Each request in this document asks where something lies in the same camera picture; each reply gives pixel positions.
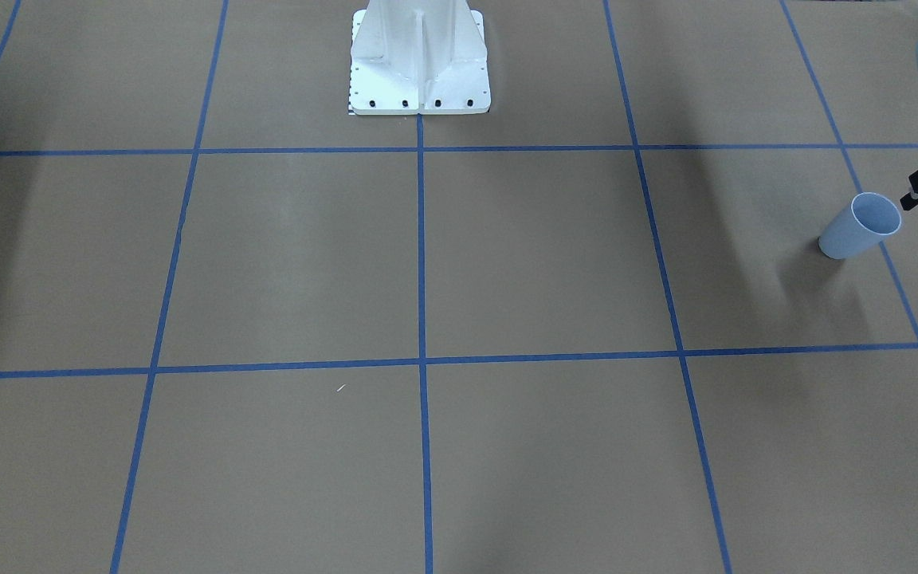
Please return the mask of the light blue plastic cup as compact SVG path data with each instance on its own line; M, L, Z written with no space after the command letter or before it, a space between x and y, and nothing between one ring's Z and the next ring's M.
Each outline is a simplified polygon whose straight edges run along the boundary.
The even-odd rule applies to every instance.
M881 244L902 229L902 212L888 197L862 192L832 218L818 239L821 254L848 259Z

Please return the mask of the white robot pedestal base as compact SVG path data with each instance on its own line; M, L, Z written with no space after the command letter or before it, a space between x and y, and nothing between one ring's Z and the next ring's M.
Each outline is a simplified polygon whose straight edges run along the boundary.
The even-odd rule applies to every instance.
M357 116L484 114L485 18L466 1L371 1L352 15L347 110Z

